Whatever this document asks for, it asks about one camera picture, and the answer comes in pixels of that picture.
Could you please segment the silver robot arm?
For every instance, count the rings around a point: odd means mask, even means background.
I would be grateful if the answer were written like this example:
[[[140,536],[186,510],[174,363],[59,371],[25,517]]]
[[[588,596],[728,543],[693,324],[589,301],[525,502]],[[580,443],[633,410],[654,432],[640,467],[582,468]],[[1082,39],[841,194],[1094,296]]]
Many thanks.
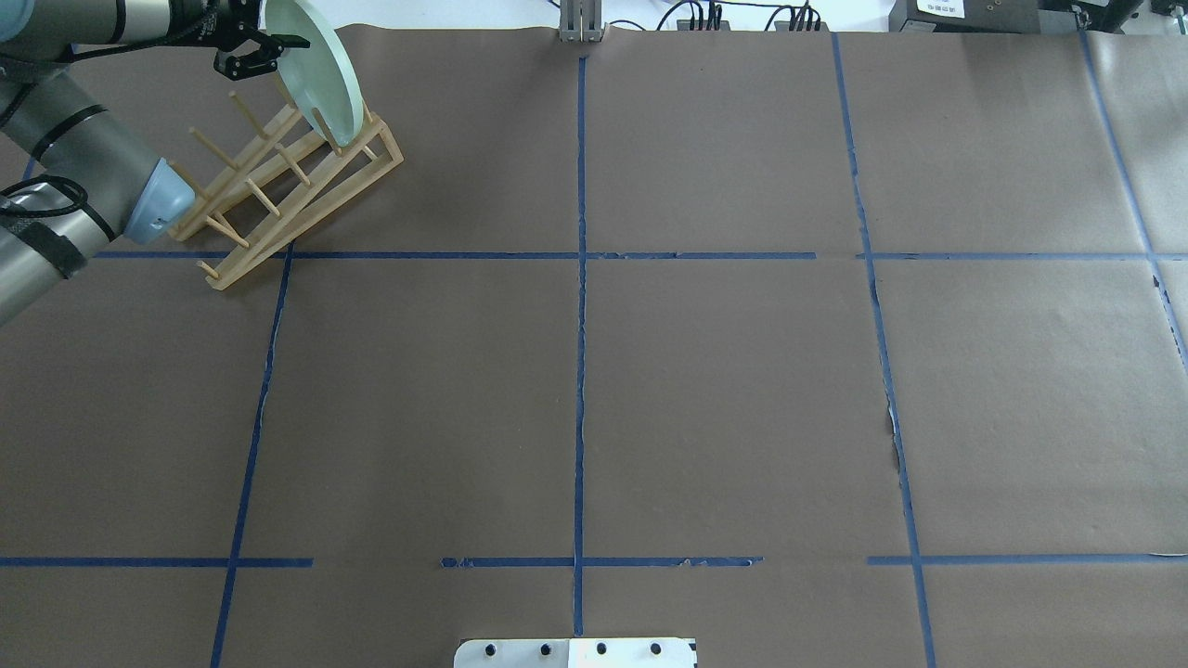
[[[162,237],[195,201],[168,160],[71,78],[71,65],[200,48],[236,81],[273,73],[323,26],[302,1],[5,1],[4,136],[42,174],[4,187],[4,322],[112,241]]]

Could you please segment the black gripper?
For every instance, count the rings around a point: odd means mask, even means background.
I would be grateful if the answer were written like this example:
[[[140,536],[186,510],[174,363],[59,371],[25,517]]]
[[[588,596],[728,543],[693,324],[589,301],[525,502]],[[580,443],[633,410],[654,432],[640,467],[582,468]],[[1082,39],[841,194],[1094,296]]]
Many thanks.
[[[301,34],[268,34],[264,29],[266,1],[213,1],[213,68],[232,81],[267,75],[289,49],[309,49]]]

